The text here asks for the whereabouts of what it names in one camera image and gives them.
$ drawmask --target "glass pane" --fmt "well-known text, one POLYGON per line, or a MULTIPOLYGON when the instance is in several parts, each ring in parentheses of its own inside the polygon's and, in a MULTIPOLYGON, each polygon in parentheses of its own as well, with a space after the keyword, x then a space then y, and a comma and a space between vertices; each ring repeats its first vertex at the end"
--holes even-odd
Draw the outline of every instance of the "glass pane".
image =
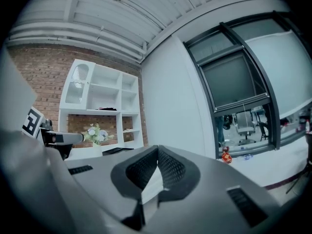
POLYGON ((84 84, 78 82, 71 82, 68 87, 65 102, 80 104, 82 99, 84 84))
POLYGON ((233 27, 233 30, 245 41, 256 37, 285 32, 285 30, 273 19, 245 23, 233 27))
POLYGON ((202 69, 216 107, 263 93, 259 75, 250 72, 254 67, 242 52, 211 62, 202 69))
POLYGON ((280 119, 281 140, 292 137, 306 130, 306 122, 311 122, 312 103, 301 108, 292 115, 280 119))
POLYGON ((79 64, 72 75, 74 80, 86 80, 89 72, 89 67, 86 64, 79 64))
POLYGON ((244 151, 268 145, 269 108, 258 106, 215 118, 219 151, 228 146, 230 152, 244 151))
POLYGON ((212 36, 198 41, 189 49, 196 61, 206 58, 220 50, 233 46, 231 41, 222 33, 213 34, 212 36))
POLYGON ((248 42, 272 84, 280 118, 312 100, 312 63, 293 32, 248 42))

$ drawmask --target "white wall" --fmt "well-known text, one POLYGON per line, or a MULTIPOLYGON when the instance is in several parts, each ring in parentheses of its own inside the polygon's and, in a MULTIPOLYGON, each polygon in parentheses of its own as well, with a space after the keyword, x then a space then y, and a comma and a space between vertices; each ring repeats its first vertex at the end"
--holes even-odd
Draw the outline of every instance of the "white wall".
MULTIPOLYGON (((214 135, 204 91, 182 45, 219 22, 276 11, 288 11, 282 0, 249 0, 215 9, 180 28, 142 63, 142 81, 149 144, 164 144, 215 158, 214 135)), ((234 158, 231 166, 260 186, 287 179, 306 164, 307 144, 301 138, 278 151, 234 158)))
POLYGON ((149 145, 168 145, 215 157, 206 99, 179 39, 169 37, 147 57, 142 82, 149 145))

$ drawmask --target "shelf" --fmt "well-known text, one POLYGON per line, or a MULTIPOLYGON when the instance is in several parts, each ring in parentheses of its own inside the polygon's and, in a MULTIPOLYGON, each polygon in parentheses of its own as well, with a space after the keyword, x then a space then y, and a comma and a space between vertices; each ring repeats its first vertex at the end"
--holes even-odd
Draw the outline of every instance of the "shelf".
POLYGON ((65 112, 69 115, 106 115, 114 116, 118 115, 120 111, 108 111, 108 110, 96 110, 96 109, 61 109, 61 112, 65 112))
POLYGON ((138 112, 138 94, 122 90, 121 109, 124 112, 138 112))
POLYGON ((139 113, 135 113, 135 112, 123 112, 123 111, 121 111, 121 114, 122 114, 122 116, 125 116, 125 117, 127 117, 127 116, 129 116, 129 117, 135 117, 135 116, 138 116, 138 115, 139 115, 139 113))
POLYGON ((135 91, 136 90, 136 81, 137 77, 129 75, 129 74, 122 74, 122 89, 127 91, 135 91))
POLYGON ((91 84, 88 93, 87 109, 98 109, 100 107, 120 109, 117 102, 118 93, 119 89, 91 84))
POLYGON ((129 130, 124 130, 122 131, 123 133, 133 133, 133 132, 138 132, 140 129, 129 129, 129 130))
POLYGON ((98 93, 104 95, 117 95, 119 89, 109 86, 97 85, 94 83, 90 84, 89 93, 98 93))
POLYGON ((136 96, 136 92, 128 91, 128 90, 122 90, 122 96, 124 98, 134 98, 136 96))
POLYGON ((90 87, 93 86, 95 88, 98 88, 99 90, 110 90, 110 89, 114 89, 119 91, 119 89, 116 86, 105 86, 105 85, 98 85, 96 83, 91 83, 90 87))
POLYGON ((103 86, 117 87, 120 71, 101 65, 95 65, 91 83, 103 86))

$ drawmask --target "ceiling pipe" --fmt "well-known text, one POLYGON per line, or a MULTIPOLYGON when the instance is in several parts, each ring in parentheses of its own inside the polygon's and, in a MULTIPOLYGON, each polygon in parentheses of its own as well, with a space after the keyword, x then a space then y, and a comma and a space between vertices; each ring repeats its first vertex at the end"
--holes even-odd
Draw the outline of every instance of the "ceiling pipe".
POLYGON ((95 48, 95 49, 104 50, 105 52, 111 52, 111 53, 123 56, 123 57, 125 57, 127 59, 135 61, 136 63, 140 62, 139 60, 137 60, 135 58, 129 57, 127 55, 124 55, 123 53, 120 53, 120 52, 112 50, 112 49, 108 49, 108 48, 105 48, 105 47, 102 47, 102 46, 99 46, 99 45, 95 45, 95 44, 89 43, 89 42, 81 42, 79 40, 67 39, 67 38, 59 38, 59 37, 24 37, 24 38, 17 38, 17 39, 7 40, 6 43, 7 44, 14 44, 15 42, 25 42, 25 41, 32 42, 32 41, 45 41, 45 40, 47 40, 47 41, 60 41, 60 42, 75 43, 75 44, 78 44, 78 45, 83 45, 84 47, 85 46, 89 46, 89 47, 92 47, 92 48, 95 48))
POLYGON ((98 37, 93 37, 93 36, 88 36, 85 34, 81 33, 75 33, 75 32, 70 32, 70 31, 63 31, 63 30, 31 30, 31 31, 25 31, 25 32, 20 32, 13 34, 9 37, 9 39, 18 39, 18 38, 23 38, 23 37, 32 37, 32 36, 64 36, 64 37, 73 37, 73 38, 78 38, 78 39, 84 39, 84 40, 89 40, 89 41, 94 41, 98 42, 100 44, 103 44, 108 47, 112 47, 114 49, 120 50, 130 56, 133 56, 137 59, 142 59, 143 55, 142 54, 137 54, 132 52, 129 49, 126 49, 118 44, 103 40, 103 39, 98 39, 98 37))
POLYGON ((88 27, 88 26, 84 26, 80 24, 70 23, 70 22, 33 22, 33 23, 16 26, 11 29, 10 33, 13 33, 19 30, 29 30, 29 29, 37 29, 37 28, 60 28, 60 29, 68 28, 68 29, 85 31, 85 32, 97 34, 102 37, 114 40, 142 54, 146 54, 145 50, 141 49, 140 47, 136 46, 133 43, 128 42, 127 40, 121 37, 112 35, 105 31, 101 31, 100 29, 96 29, 96 28, 92 28, 92 27, 88 27))

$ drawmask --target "black mesh panel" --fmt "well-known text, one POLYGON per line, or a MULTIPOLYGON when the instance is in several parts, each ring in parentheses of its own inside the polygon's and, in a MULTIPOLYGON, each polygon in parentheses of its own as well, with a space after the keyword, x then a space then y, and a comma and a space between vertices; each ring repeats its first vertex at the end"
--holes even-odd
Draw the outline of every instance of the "black mesh panel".
POLYGON ((136 186, 144 190, 157 166, 157 149, 126 169, 126 175, 136 186))
POLYGON ((164 188, 171 188, 185 174, 185 166, 162 150, 158 151, 158 167, 161 171, 164 188))

